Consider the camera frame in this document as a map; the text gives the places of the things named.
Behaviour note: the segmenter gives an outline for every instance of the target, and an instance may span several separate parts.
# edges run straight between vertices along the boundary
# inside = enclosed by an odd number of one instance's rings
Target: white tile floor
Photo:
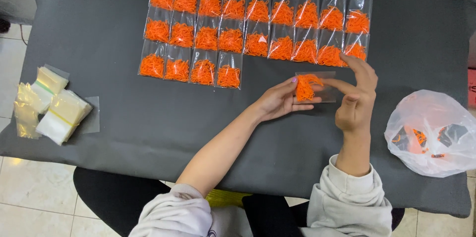
[[[26,40],[30,30],[23,27]],[[10,122],[25,56],[20,39],[18,25],[0,34],[0,132]],[[72,166],[0,156],[0,237],[117,237],[78,197],[73,171]],[[474,203],[476,171],[468,171],[468,189]],[[295,205],[303,199],[287,201]],[[459,219],[409,208],[392,237],[470,237],[472,233],[473,213]]]

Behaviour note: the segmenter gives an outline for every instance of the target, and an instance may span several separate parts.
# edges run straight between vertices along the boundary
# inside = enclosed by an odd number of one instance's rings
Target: white plastic bag
[[[450,96],[419,90],[390,115],[388,149],[416,173],[446,177],[476,169],[476,119]]]

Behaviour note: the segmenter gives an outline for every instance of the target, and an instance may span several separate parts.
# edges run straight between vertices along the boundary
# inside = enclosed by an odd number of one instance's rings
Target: gray tablecloth
[[[0,134],[0,155],[175,181],[192,156],[271,86],[296,71],[350,69],[244,57],[242,90],[137,76],[148,0],[37,0],[22,82],[48,63],[70,73],[69,89],[99,96],[100,132],[65,146]],[[374,0],[368,62],[380,77],[372,117],[371,162],[394,207],[468,216],[466,174],[418,175],[390,154],[384,130],[396,104],[429,89],[466,104],[467,48],[462,0]],[[309,197],[342,145],[339,103],[323,103],[260,124],[219,187]]]

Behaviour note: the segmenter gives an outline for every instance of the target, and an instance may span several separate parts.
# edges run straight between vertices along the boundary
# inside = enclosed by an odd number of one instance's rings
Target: person
[[[404,211],[392,217],[380,177],[370,164],[370,118],[378,78],[366,62],[341,58],[354,71],[357,85],[337,79],[322,82],[345,94],[336,112],[343,145],[330,157],[306,204],[286,209],[283,197],[253,195],[243,198],[245,209],[210,208],[204,198],[229,171],[259,123],[311,110],[321,101],[315,97],[297,102],[296,77],[267,90],[202,147],[171,189],[159,181],[77,168],[79,196],[122,236],[390,236]]]

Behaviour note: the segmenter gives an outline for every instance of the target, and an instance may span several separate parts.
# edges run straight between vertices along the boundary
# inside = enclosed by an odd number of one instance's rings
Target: white sleeve
[[[368,237],[390,236],[392,233],[392,206],[384,197],[382,181],[370,166],[370,173],[355,177],[334,165],[337,155],[329,160],[322,172],[320,183],[314,184],[307,226],[322,231]]]
[[[206,236],[212,223],[210,205],[194,187],[173,186],[144,206],[129,237]]]

